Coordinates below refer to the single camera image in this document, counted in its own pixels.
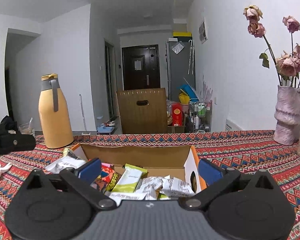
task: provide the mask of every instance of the red tablecloth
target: red tablecloth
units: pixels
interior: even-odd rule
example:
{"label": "red tablecloth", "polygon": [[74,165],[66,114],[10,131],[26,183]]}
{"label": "red tablecloth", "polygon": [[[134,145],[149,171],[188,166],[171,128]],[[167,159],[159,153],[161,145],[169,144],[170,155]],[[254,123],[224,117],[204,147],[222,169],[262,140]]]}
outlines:
{"label": "red tablecloth", "polygon": [[[283,146],[272,140],[272,130],[236,131],[206,134],[97,135],[77,136],[75,143],[100,146],[177,146],[195,145],[199,158],[226,168],[236,167],[253,173],[267,169],[277,181],[296,213],[289,240],[300,240],[300,157],[297,145]],[[50,150],[42,136],[33,151],[14,152],[0,157],[1,165],[12,168],[0,178],[0,240],[11,239],[4,225],[4,213],[22,182],[34,168],[43,169],[62,155],[63,149]]]}

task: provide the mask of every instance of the red snack package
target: red snack package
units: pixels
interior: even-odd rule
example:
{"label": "red snack package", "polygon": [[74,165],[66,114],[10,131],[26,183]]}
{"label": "red snack package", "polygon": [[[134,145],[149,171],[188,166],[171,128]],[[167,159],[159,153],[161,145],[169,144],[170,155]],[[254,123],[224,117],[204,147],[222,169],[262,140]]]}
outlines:
{"label": "red snack package", "polygon": [[182,126],[182,105],[180,103],[172,104],[172,125]]}

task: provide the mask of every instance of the chair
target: chair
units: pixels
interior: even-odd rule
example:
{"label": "chair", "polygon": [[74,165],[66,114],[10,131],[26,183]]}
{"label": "chair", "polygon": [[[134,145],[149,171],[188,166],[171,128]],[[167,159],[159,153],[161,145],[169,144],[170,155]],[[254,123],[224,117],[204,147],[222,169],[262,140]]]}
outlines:
{"label": "chair", "polygon": [[117,91],[123,134],[167,133],[165,88]]}

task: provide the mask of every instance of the refrigerator door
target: refrigerator door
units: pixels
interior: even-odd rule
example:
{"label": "refrigerator door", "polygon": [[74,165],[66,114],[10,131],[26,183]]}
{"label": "refrigerator door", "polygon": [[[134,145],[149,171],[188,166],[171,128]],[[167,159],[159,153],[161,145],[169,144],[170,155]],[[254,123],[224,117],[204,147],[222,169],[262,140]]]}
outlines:
{"label": "refrigerator door", "polygon": [[195,89],[195,71],[192,74],[193,66],[191,59],[191,69],[188,75],[190,43],[183,42],[184,48],[178,54],[176,54],[172,48],[174,48],[177,44],[178,43],[174,41],[167,42],[168,89],[169,100],[179,102],[179,87],[183,84],[186,84],[184,78],[188,81],[189,85]]}

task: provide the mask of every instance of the table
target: table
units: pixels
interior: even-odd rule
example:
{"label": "table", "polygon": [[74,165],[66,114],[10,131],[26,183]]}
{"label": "table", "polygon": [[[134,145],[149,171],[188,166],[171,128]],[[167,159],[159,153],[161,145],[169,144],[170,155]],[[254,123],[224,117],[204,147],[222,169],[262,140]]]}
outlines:
{"label": "table", "polygon": [[[300,157],[297,144],[283,146],[273,141],[273,130],[235,131],[205,134],[146,134],[75,136],[74,144],[99,146],[178,146],[195,145],[199,158],[245,173],[267,169],[294,207],[296,221],[288,240],[300,240]],[[4,213],[22,182],[34,168],[43,169],[62,155],[63,149],[51,150],[37,136],[35,150],[14,152],[0,157],[1,165],[13,167],[0,178],[0,239],[11,240],[4,225]]]}

